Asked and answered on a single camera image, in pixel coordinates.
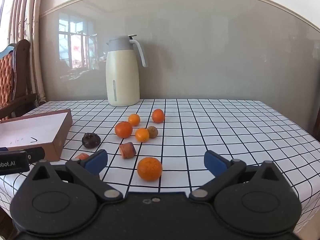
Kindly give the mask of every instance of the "beige curtain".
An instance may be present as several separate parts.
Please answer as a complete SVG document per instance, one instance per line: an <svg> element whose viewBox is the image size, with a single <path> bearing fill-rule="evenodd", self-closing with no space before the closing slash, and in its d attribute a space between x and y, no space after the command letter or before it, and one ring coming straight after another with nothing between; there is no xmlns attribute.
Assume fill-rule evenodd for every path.
<svg viewBox="0 0 320 240"><path fill-rule="evenodd" d="M28 90L36 93L37 104L45 102L39 57L40 0L14 0L11 9L10 43L30 42L30 77Z"/></svg>

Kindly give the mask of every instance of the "cardboard box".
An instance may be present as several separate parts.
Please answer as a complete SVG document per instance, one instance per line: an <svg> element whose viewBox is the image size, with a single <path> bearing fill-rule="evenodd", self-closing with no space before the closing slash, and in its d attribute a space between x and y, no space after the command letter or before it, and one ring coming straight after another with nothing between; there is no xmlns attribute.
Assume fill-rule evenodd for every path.
<svg viewBox="0 0 320 240"><path fill-rule="evenodd" d="M58 161L71 125L70 109L0 121L0 147L13 151L41 146L46 160Z"/></svg>

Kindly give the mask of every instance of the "cream-colored thermos jug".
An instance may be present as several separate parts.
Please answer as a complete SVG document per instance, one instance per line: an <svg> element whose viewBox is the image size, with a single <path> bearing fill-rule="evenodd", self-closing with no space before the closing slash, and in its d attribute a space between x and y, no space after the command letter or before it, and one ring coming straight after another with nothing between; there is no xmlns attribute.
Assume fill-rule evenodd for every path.
<svg viewBox="0 0 320 240"><path fill-rule="evenodd" d="M109 104L113 106L131 106L140 100L138 63L133 45L137 45L142 65L145 57L138 41L132 36L118 36L109 40L106 81Z"/></svg>

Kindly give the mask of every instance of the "tablecloth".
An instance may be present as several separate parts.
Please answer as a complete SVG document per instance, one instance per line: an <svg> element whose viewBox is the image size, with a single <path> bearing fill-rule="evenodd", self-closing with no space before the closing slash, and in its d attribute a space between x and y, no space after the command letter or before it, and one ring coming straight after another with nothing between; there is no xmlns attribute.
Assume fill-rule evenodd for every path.
<svg viewBox="0 0 320 240"><path fill-rule="evenodd" d="M206 170L203 155L213 150L226 159L237 158L247 165L272 160L292 185L302 203L302 215L295 228L298 232L319 208L320 143L288 118L261 101L225 99L143 99L129 107L113 107L107 100L51 101L30 111L71 109L73 125L68 133L61 158L62 164L84 152L108 152L108 164L100 179L124 195L128 191L190 191L214 176ZM155 109L165 112L164 123L152 122ZM133 135L121 139L114 126L137 113L138 127L155 126L159 135L139 143ZM84 133L95 132L101 144L92 150L82 146ZM124 160L119 154L121 143L132 142L137 156ZM161 161L163 173L155 182L145 182L137 174L137 163L145 156ZM28 172L0 177L0 206L8 213L10 202Z"/></svg>

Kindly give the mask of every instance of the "chair backrest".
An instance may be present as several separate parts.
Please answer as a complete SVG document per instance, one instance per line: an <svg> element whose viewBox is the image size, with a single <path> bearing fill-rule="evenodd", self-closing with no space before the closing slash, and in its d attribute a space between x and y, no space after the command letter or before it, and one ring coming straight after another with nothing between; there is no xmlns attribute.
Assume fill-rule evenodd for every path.
<svg viewBox="0 0 320 240"><path fill-rule="evenodd" d="M31 89L28 82L29 48L29 41L21 40L0 53L0 107Z"/></svg>

